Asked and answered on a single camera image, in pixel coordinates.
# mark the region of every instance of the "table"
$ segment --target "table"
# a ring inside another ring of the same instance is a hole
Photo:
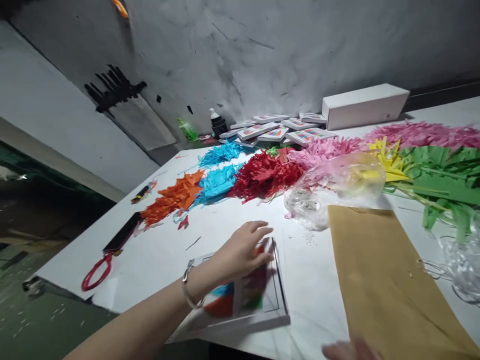
[[[480,97],[416,110],[408,113],[413,122],[427,121],[462,126],[478,122]],[[374,126],[335,131],[339,136],[362,136]],[[180,151],[152,176],[158,177],[157,190],[175,183],[182,171],[194,172],[198,156],[208,149]],[[232,162],[244,162],[251,155],[242,154]],[[230,198],[216,205],[197,206],[189,213],[189,227],[178,230],[172,216],[163,225],[150,229],[124,246],[114,259],[106,281],[94,290],[83,292],[84,276],[102,256],[102,249],[133,212],[154,202],[150,196],[139,204],[130,199],[149,181],[146,179],[115,205],[57,256],[40,268],[36,275],[86,300],[93,296],[95,305],[122,313],[178,279],[190,259],[216,251],[246,221],[265,220],[274,228],[278,256],[283,274],[285,296],[291,325],[263,332],[228,333],[205,340],[273,359],[319,359],[322,344],[349,337],[347,318],[335,265],[329,229],[310,234],[295,221],[286,219],[283,197],[270,204],[252,200],[242,204]],[[413,245],[423,259],[442,263],[437,242],[422,228],[423,207],[416,201],[383,195],[378,207],[393,209]],[[436,234],[451,229],[437,224]],[[199,236],[201,239],[186,250]],[[480,310],[461,301],[446,280],[436,282],[460,323],[477,345],[480,345]]]

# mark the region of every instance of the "red handle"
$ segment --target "red handle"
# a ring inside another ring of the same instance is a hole
[[[111,252],[105,253],[103,255],[103,258],[93,266],[93,268],[90,270],[90,272],[85,276],[85,278],[81,282],[81,289],[83,291],[89,291],[96,288],[110,274],[110,270],[112,270],[112,256],[113,254]],[[100,265],[102,265],[104,262],[106,262],[105,271],[96,282],[94,282],[92,285],[89,285],[90,280],[92,279],[92,276],[95,274],[95,272],[100,267]]]

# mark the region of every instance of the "silver bracelet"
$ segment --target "silver bracelet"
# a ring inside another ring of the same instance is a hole
[[[192,309],[200,309],[204,305],[204,298],[200,300],[198,304],[195,304],[187,290],[187,282],[190,271],[194,268],[194,262],[191,260],[186,267],[185,273],[183,274],[183,279],[181,280],[181,289],[183,290],[183,296],[185,296],[186,302]]]

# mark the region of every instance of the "wall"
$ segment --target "wall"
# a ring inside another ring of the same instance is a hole
[[[125,2],[129,24],[108,0],[37,1],[13,23],[79,87],[107,63],[145,80],[173,129],[181,116],[208,131],[212,106],[240,120],[319,111],[324,96],[385,82],[480,76],[480,1]]]
[[[129,193],[158,168],[5,21],[0,21],[0,79],[0,117],[117,193]]]

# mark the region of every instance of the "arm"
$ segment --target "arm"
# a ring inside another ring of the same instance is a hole
[[[257,243],[273,230],[266,225],[265,221],[243,224],[215,255],[191,270],[186,287],[195,302],[273,260],[269,253],[254,255]],[[151,359],[190,311],[179,278],[102,327],[65,360]]]

